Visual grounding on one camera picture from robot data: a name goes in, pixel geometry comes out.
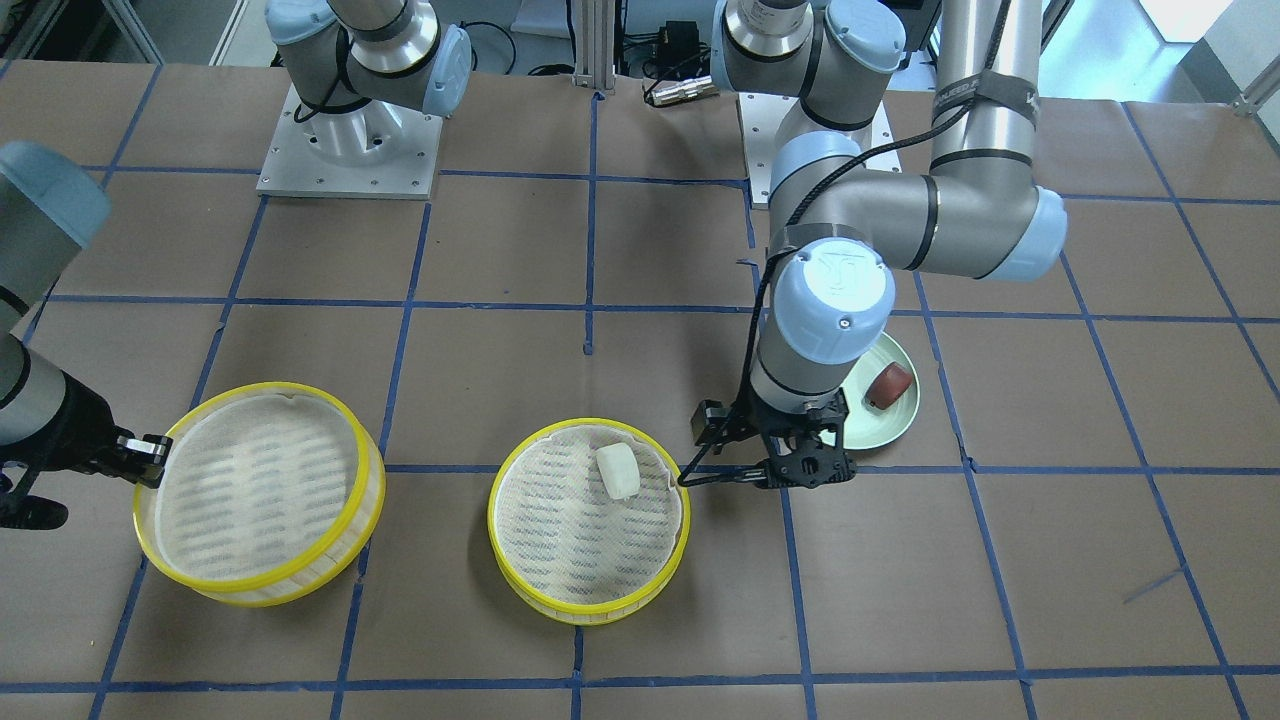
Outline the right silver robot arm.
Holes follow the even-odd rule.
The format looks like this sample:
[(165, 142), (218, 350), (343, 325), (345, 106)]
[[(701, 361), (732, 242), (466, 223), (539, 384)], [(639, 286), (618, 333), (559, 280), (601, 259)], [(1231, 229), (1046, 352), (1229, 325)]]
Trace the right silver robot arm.
[[(264, 15), (298, 97), (291, 120), (328, 161), (389, 158), (403, 133), (394, 108), (449, 117), (468, 86), (471, 40), (429, 1), (269, 1)], [(5, 143), (1, 165), (3, 525), (52, 530), (69, 512), (32, 493), (42, 473), (156, 489), (173, 439), (119, 427), (105, 398), (14, 332), (91, 245), (111, 204), (76, 163), (41, 143)]]

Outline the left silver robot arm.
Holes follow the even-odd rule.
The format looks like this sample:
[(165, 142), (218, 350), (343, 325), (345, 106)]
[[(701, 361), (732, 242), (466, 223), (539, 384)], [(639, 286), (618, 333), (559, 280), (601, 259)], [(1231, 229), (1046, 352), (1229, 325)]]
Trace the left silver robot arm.
[(716, 87), (795, 99), (771, 167), (771, 246), (737, 393), (700, 402), (678, 484), (817, 488), (851, 480), (844, 382), (887, 325), (893, 273), (1028, 282), (1068, 234), (1036, 183), (1038, 1), (946, 1), (928, 128), (869, 147), (905, 53), (878, 1), (721, 1)]

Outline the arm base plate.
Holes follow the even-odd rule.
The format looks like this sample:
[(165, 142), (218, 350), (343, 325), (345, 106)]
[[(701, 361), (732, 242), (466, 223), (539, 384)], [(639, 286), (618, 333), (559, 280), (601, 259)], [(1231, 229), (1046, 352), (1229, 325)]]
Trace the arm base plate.
[(256, 190), (269, 197), (426, 201), (436, 177), (444, 117), (374, 101), (344, 115), (294, 120), (288, 88)]
[[(751, 205), (765, 210), (772, 191), (772, 168), (786, 142), (809, 132), (826, 131), (808, 118), (803, 110), (795, 109), (796, 97), (769, 94), (739, 94), (739, 117), (742, 137), (742, 151), (751, 195)], [(893, 142), (888, 114), (882, 102), (870, 124), (854, 131), (833, 131), (849, 137), (858, 151)], [(877, 170), (900, 173), (902, 163), (899, 151), (872, 158), (867, 167)]]

